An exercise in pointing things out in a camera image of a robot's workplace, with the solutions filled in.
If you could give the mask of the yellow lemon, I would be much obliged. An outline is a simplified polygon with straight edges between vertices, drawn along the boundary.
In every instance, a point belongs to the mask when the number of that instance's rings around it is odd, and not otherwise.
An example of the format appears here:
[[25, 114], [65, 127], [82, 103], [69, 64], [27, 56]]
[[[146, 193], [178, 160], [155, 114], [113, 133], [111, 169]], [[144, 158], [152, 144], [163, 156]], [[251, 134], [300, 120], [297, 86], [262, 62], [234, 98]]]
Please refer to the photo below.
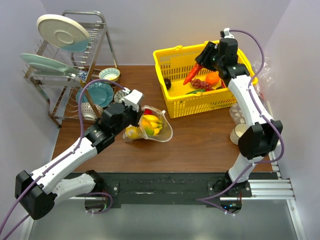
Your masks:
[[139, 128], [137, 128], [135, 126], [128, 126], [125, 129], [124, 135], [128, 139], [136, 140], [140, 137]]

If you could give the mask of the red apple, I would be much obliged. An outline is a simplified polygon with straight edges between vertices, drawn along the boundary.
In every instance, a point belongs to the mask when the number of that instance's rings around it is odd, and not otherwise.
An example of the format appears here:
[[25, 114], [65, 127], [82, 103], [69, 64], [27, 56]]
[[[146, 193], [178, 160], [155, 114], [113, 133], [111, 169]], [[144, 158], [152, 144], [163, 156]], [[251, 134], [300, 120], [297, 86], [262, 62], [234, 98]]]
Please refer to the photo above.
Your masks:
[[144, 115], [154, 115], [153, 111], [150, 109], [144, 109]]

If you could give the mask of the red chili pepper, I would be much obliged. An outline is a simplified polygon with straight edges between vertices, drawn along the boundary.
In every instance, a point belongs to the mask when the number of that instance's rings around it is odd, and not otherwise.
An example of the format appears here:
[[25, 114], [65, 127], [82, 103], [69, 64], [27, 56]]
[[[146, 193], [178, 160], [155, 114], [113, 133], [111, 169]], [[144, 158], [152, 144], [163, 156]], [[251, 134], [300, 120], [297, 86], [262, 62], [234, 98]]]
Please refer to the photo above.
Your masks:
[[187, 77], [185, 78], [183, 85], [186, 85], [191, 82], [191, 80], [202, 70], [203, 66], [196, 63], [191, 71], [188, 73]]

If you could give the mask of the clear zip top bag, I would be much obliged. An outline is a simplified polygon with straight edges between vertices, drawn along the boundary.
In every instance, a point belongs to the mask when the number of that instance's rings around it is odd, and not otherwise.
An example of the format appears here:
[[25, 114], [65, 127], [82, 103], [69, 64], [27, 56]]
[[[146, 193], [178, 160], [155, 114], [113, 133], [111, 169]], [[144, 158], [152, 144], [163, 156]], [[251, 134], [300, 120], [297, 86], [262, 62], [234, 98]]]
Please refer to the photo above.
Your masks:
[[128, 126], [123, 132], [123, 140], [132, 142], [145, 139], [161, 143], [170, 141], [173, 137], [173, 129], [166, 119], [166, 111], [148, 105], [143, 106], [142, 110], [143, 115], [138, 127]]

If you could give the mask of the yellow banana bunch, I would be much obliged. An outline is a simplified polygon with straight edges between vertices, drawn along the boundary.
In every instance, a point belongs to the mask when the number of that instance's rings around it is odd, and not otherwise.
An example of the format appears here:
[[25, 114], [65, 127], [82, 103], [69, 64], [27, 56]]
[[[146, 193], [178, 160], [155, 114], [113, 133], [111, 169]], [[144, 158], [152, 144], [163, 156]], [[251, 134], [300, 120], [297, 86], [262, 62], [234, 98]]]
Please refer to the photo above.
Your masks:
[[157, 116], [155, 115], [144, 115], [144, 119], [148, 120], [152, 127], [154, 128], [154, 134], [153, 136], [156, 136], [160, 133], [160, 131], [163, 129], [163, 121], [160, 120]]

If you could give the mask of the yellow plastic shopping basket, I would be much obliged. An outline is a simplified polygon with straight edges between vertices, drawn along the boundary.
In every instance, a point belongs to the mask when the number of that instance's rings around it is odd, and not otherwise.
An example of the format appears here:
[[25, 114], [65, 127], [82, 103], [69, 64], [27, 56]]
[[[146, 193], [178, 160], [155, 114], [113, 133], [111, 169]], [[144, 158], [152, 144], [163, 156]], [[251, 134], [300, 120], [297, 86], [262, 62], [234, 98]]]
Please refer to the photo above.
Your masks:
[[[217, 85], [211, 85], [213, 90], [196, 94], [187, 94], [196, 90], [191, 82], [183, 85], [188, 73], [196, 64], [195, 58], [203, 51], [209, 41], [191, 46], [176, 46], [153, 52], [155, 70], [161, 86], [162, 94], [170, 118], [207, 112], [215, 109], [227, 108], [236, 103], [236, 98], [224, 81], [220, 78]], [[244, 53], [238, 48], [238, 63], [245, 64], [252, 77], [252, 85], [258, 82], [251, 64]], [[193, 78], [205, 81], [206, 75], [216, 72], [202, 68]], [[164, 79], [171, 80], [171, 88], [166, 89]]]

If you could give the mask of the mango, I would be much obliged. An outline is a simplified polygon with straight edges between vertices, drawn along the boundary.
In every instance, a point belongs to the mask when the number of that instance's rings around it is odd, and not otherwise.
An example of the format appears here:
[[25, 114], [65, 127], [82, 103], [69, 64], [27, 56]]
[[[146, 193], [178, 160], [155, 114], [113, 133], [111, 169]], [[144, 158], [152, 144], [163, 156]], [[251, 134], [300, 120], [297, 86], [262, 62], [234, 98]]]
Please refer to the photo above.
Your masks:
[[154, 134], [154, 132], [155, 132], [154, 128], [147, 119], [142, 118], [141, 124], [142, 124], [142, 127], [147, 135], [152, 136]]

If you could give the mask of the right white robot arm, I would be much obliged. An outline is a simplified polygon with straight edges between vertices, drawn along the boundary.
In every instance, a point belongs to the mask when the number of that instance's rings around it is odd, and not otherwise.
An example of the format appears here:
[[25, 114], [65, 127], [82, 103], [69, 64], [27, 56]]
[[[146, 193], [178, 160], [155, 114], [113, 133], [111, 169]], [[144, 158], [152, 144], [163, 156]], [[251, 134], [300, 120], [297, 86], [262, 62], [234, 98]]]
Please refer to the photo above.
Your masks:
[[218, 72], [245, 119], [246, 131], [238, 140], [239, 155], [221, 183], [222, 192], [230, 197], [247, 183], [255, 165], [275, 150], [283, 130], [282, 122], [274, 120], [263, 106], [247, 66], [238, 62], [237, 52], [236, 39], [222, 38], [217, 44], [209, 41], [195, 59], [200, 68]]

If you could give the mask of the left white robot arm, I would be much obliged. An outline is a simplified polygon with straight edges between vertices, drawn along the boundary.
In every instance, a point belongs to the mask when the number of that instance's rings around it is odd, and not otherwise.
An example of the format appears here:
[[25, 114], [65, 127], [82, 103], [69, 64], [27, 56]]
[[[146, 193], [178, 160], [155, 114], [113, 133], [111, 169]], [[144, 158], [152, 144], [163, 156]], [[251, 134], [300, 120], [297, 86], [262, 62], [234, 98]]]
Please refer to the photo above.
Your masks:
[[100, 122], [90, 126], [77, 141], [51, 162], [15, 178], [14, 196], [33, 220], [48, 214], [58, 203], [78, 195], [99, 196], [104, 181], [89, 170], [79, 177], [66, 177], [79, 165], [114, 143], [126, 127], [138, 126], [143, 110], [138, 103], [111, 103]]

